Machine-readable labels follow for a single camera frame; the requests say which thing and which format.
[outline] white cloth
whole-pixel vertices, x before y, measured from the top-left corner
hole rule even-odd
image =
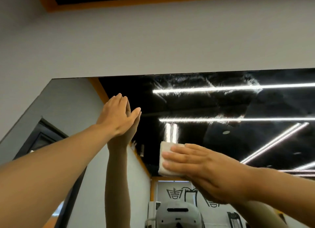
[[[162,165],[162,163],[165,161],[165,159],[162,157],[162,152],[171,152],[171,146],[173,146],[173,145],[177,145],[177,146],[181,146],[181,147],[185,146],[184,144],[175,144],[172,142],[161,142],[161,145],[160,145],[160,163],[159,163],[159,169],[158,169],[158,173],[161,176],[164,176],[164,177],[181,177],[181,176],[183,176],[180,173],[166,170]]]

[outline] air conditioner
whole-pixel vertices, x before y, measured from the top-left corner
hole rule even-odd
[[[149,202],[147,228],[155,228],[155,215],[160,205],[160,202]]]

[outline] logo on wall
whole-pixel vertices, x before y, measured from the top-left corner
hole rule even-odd
[[[204,198],[204,200],[206,201],[206,203],[207,203],[207,205],[210,207],[213,207],[213,208],[216,208],[216,207],[219,207],[220,206],[220,204],[218,204],[218,203],[215,203],[215,202],[212,202],[212,201],[209,201],[209,200],[207,200],[206,198]]]
[[[166,191],[171,199],[180,199],[183,193],[183,189],[176,190],[175,188],[173,188],[173,190],[166,189]]]

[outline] forearm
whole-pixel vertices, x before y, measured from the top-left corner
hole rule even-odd
[[[5,209],[0,214],[1,225],[43,227],[109,139],[111,132],[107,128],[93,125],[2,165],[0,206]]]
[[[260,168],[256,173],[251,200],[266,203],[310,227],[315,227],[314,190],[314,181]]]
[[[127,181],[127,149],[109,151],[105,185],[107,228],[130,227],[130,197]]]
[[[232,206],[251,228],[287,228],[281,218],[261,202],[249,201]]]

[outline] black window frame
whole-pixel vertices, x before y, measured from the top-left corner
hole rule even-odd
[[[36,142],[36,140],[40,136],[45,136],[48,139],[52,140],[52,143],[60,141],[62,139],[65,139],[68,137],[68,135],[64,134],[57,128],[55,128],[52,124],[47,122],[45,119],[41,119],[32,133],[29,135],[29,137],[26,139],[25,143],[21,147],[21,149],[18,151],[16,156],[14,157],[15,159],[18,159],[26,154],[28,154]],[[78,177],[76,182],[74,183],[73,187],[70,189],[66,199],[64,200],[64,204],[62,206],[62,209],[60,211],[60,214],[58,216],[57,222],[54,226],[54,228],[66,228],[75,204],[75,201],[77,199],[77,195],[79,193],[84,174],[85,174],[86,168],[84,171],[81,173],[81,175]]]

